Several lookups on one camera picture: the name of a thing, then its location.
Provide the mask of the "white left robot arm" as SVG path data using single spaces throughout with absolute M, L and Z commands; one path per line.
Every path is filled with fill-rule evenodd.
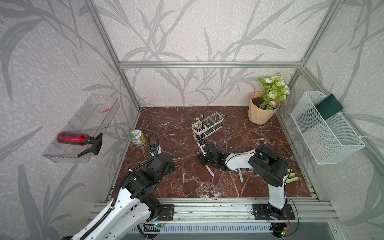
M 120 240 L 130 230 L 160 215 L 161 203 L 152 195 L 164 176 L 175 171 L 168 153 L 154 155 L 126 175 L 113 200 L 80 232 L 64 240 Z

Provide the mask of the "pink toothbrush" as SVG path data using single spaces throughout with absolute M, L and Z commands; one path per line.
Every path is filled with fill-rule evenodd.
M 208 165 L 206 165 L 206 169 L 208 170 L 209 174 L 214 178 L 215 174 Z

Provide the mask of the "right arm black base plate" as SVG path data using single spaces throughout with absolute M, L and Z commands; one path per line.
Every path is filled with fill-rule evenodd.
M 253 204 L 250 213 L 255 220 L 295 220 L 295 211 L 290 204 L 280 210 L 270 204 Z

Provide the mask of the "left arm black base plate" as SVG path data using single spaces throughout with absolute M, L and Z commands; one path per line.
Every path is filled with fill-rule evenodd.
M 150 221 L 172 221 L 175 213 L 175 205 L 161 204 L 159 208 L 155 210 L 154 214 L 150 215 Z

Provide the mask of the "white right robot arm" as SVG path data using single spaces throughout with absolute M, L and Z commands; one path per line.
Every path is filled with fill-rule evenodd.
M 241 177 L 241 169 L 254 170 L 269 188 L 269 208 L 281 211 L 286 203 L 286 180 L 289 176 L 289 165 L 281 156 L 260 145 L 257 149 L 243 153 L 223 154 L 212 143 L 198 143 L 202 153 L 198 159 L 203 166 L 214 165 L 221 171 L 236 171 Z

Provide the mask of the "black toothbrush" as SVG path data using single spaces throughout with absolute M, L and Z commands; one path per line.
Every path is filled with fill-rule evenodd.
M 204 114 L 201 114 L 201 123 L 202 123 L 202 126 L 201 126 L 201 128 L 202 128 L 202 130 L 205 128 L 204 127 L 204 119 L 205 119 L 205 115 Z

